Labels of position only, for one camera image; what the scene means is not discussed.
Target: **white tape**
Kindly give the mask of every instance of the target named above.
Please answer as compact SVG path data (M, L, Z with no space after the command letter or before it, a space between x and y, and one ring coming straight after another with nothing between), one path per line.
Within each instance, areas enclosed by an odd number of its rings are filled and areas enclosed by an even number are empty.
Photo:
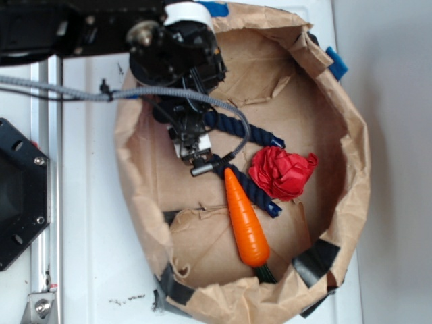
M165 26L175 24L176 22L200 22L206 24L213 34L213 24L211 22L211 15L209 10L204 5L195 2L179 2L167 5L165 7L167 19L163 23Z

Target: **blue tape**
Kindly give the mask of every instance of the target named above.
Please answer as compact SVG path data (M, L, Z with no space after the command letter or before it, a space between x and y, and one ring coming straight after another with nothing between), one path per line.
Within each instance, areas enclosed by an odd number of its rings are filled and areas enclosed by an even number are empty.
M209 10L212 17L226 17L230 14L227 3L216 3L207 1L196 1L201 5L204 5Z
M344 61L342 61L342 58L331 46L329 46L325 52L334 60L334 63L329 66L329 69L335 76L336 80L339 81L348 71L348 66L345 65Z

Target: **black mount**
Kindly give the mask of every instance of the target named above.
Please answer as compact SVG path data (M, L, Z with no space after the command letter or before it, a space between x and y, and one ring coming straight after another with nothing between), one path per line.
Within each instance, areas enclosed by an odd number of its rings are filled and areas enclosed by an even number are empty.
M0 118L0 271L48 226L48 158Z

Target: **metal bracket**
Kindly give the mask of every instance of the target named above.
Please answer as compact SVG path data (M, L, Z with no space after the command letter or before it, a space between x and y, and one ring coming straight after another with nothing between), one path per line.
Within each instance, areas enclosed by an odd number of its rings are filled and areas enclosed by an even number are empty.
M21 324L54 324L58 312L55 301L55 292L28 295Z
M48 226L48 158L0 118L0 271Z

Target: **orange carrot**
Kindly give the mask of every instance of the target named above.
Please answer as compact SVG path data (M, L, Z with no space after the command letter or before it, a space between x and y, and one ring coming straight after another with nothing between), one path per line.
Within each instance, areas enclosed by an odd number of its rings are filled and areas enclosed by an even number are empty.
M248 197L228 167L225 169L225 187L240 258L251 267L261 267L269 258L270 248Z

